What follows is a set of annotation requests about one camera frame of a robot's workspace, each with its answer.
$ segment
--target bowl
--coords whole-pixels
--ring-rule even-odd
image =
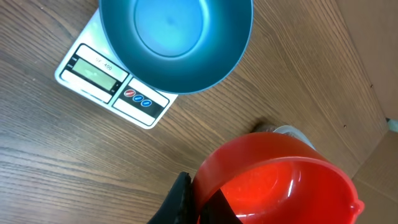
[[[100,0],[108,42],[146,85],[189,94],[213,87],[249,42],[252,0]]]

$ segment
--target scale display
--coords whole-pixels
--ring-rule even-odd
[[[92,64],[84,61],[81,58],[77,60],[72,70],[78,72],[80,75],[83,75],[108,91],[111,91],[112,87],[116,83],[114,78],[110,77],[100,69],[92,66]]]

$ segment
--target plastic container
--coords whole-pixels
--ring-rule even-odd
[[[290,126],[276,131],[300,140],[247,134],[204,161],[193,180],[197,215],[221,189],[243,223],[354,223],[364,203],[351,179],[305,144],[300,131]]]

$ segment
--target red button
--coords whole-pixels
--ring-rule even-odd
[[[136,94],[136,92],[134,90],[126,90],[124,92],[124,96],[126,97],[133,97]]]

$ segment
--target white kitchen scale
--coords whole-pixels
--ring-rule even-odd
[[[153,128],[178,97],[149,88],[122,66],[98,9],[56,69],[55,79],[145,129]]]

